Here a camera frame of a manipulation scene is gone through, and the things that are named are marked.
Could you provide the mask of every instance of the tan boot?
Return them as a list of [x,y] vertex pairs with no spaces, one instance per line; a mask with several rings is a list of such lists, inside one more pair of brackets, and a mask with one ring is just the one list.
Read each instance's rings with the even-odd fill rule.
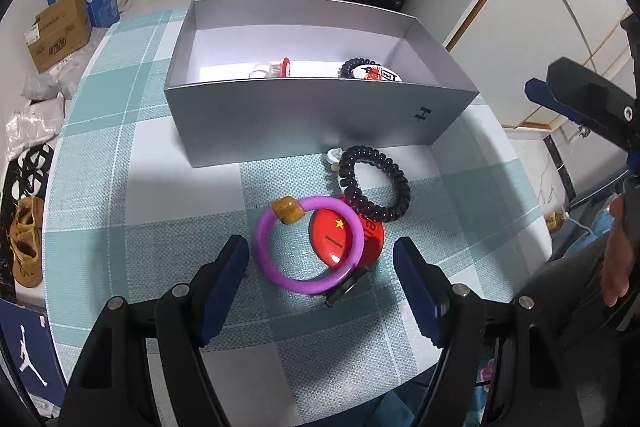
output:
[[42,282],[42,215],[44,201],[36,196],[18,200],[9,240],[14,251],[14,279],[35,288]]

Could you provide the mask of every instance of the red object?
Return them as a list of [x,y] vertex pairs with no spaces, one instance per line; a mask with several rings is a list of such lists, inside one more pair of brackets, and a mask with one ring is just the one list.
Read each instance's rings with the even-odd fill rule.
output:
[[[377,261],[385,244],[382,223],[374,223],[358,216],[364,230],[364,251],[358,267],[370,266]],[[351,249],[351,230],[345,219],[332,210],[316,210],[309,225],[311,246],[320,261],[337,268]]]
[[291,61],[287,57],[284,57],[284,60],[280,65],[280,77],[287,78],[290,75],[291,75]]
[[365,80],[380,80],[382,78],[382,68],[379,66],[372,66],[367,68],[367,74],[364,76]]

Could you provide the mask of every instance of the gray box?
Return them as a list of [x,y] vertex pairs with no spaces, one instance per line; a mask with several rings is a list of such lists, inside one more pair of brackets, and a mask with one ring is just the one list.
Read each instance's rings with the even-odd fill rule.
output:
[[[306,76],[248,78],[284,57]],[[337,78],[357,57],[402,82]],[[193,1],[164,92],[193,167],[431,144],[478,94],[414,17],[336,0]]]

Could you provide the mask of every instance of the purple bracelet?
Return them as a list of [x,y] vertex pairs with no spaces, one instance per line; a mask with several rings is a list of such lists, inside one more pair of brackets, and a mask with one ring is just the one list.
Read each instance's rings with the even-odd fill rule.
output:
[[298,200],[298,204],[305,212],[318,210],[320,208],[327,208],[328,210],[332,210],[337,214],[340,214],[347,220],[347,223],[349,223],[349,226],[351,227],[353,240],[351,241],[351,251],[344,262],[334,273],[319,280],[299,281],[296,279],[290,279],[280,272],[269,253],[271,230],[273,230],[273,225],[275,225],[278,220],[270,206],[260,217],[258,227],[255,231],[255,258],[264,274],[274,284],[281,286],[286,290],[306,295],[324,293],[347,279],[353,269],[360,262],[362,249],[364,248],[364,230],[362,229],[360,218],[358,218],[358,215],[353,211],[353,209],[348,204],[343,203],[336,198],[331,198],[329,196],[313,196]]

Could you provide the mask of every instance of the blue checkered tablecloth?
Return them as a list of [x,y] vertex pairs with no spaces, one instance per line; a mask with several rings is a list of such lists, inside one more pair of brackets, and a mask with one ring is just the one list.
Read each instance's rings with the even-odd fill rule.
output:
[[[337,194],[322,155],[190,167],[163,92],[185,14],[168,10],[109,29],[58,142],[43,257],[51,330],[67,378],[109,297],[157,298],[190,280],[229,235],[251,240],[258,216],[276,198]],[[536,197],[481,97],[433,146],[385,152],[409,179],[412,205],[385,225],[375,272],[334,308],[275,287],[250,261],[222,333],[202,354],[232,425],[319,419],[436,362],[439,352],[420,336],[393,270],[391,249],[401,235],[452,281],[500,301],[548,258]],[[391,198],[380,172],[358,169],[367,196]],[[298,279],[323,270],[307,226],[282,225],[274,234],[280,268]],[[150,341],[148,352],[163,424],[175,425],[158,345]]]

